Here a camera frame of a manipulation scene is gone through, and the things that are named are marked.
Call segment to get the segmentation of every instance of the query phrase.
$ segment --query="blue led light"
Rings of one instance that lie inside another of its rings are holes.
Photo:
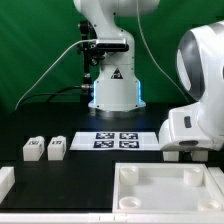
[[[138,82],[138,103],[142,102],[142,85],[141,82]]]
[[[96,82],[93,85],[93,104],[96,104]]]

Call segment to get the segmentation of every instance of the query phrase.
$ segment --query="small white box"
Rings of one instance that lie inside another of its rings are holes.
[[[0,204],[15,183],[14,168],[3,167],[0,170]]]
[[[63,160],[66,152],[66,138],[63,136],[52,138],[47,152],[48,160]]]
[[[38,161],[44,152],[44,138],[38,136],[30,138],[23,147],[24,161]]]

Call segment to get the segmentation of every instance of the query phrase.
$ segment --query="warning label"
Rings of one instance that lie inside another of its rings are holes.
[[[111,79],[123,79],[120,70],[117,68],[112,75]]]

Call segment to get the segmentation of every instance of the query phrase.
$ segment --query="white block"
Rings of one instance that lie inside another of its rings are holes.
[[[38,161],[44,152],[44,138],[38,136],[30,138],[23,147],[24,161]]]
[[[66,152],[66,138],[63,136],[52,138],[47,152],[48,160],[63,160]]]
[[[179,152],[178,151],[169,151],[163,152],[163,159],[166,162],[178,162],[179,161]]]
[[[192,151],[192,161],[208,162],[208,151]]]
[[[15,183],[13,167],[3,167],[0,170],[0,204]]]

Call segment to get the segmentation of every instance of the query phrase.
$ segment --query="cable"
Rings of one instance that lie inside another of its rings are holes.
[[[96,39],[92,39],[92,40],[81,40],[81,41],[78,41],[74,44],[72,44],[67,50],[65,50],[65,52],[50,66],[50,68],[36,81],[36,83],[34,83],[34,85],[29,89],[27,90],[23,96],[19,99],[19,101],[17,102],[16,104],[16,107],[15,107],[15,110],[17,110],[18,108],[18,105],[20,104],[20,102],[23,100],[23,98],[28,94],[30,93],[39,83],[40,81],[53,69],[53,67],[73,48],[75,47],[76,45],[80,44],[80,43],[84,43],[84,42],[94,42],[96,41]]]
[[[149,53],[149,56],[151,57],[153,63],[156,65],[156,67],[160,70],[160,72],[162,72],[170,80],[170,82],[173,83],[173,85],[177,87],[177,89],[181,92],[181,94],[184,96],[184,98],[186,99],[186,101],[189,103],[188,98],[185,96],[185,94],[181,90],[181,88],[170,78],[170,76],[165,71],[163,71],[163,69],[159,66],[159,64],[156,62],[155,58],[153,57],[152,52],[150,51],[150,49],[148,47],[148,44],[146,42],[145,35],[143,33],[142,26],[141,26],[141,20],[140,20],[140,15],[139,15],[139,4],[138,4],[138,1],[139,0],[136,0],[136,1],[137,1],[138,27],[139,27],[139,31],[140,31],[140,34],[141,34],[142,41],[143,41],[143,43],[145,45],[146,50]]]
[[[70,90],[73,90],[73,89],[81,89],[82,87],[81,86],[70,86],[70,87],[66,87],[64,89],[61,89],[59,91],[57,91],[56,93],[64,93],[64,92],[67,92],[67,91],[70,91]],[[51,100],[53,100],[57,95],[52,95],[50,96],[45,102],[46,103],[49,103]]]
[[[31,99],[31,98],[34,98],[34,97],[39,97],[39,96],[80,96],[80,94],[63,94],[63,93],[39,93],[39,94],[34,94],[32,96],[28,96],[26,98],[23,98],[18,106],[17,106],[17,109],[27,100]]]

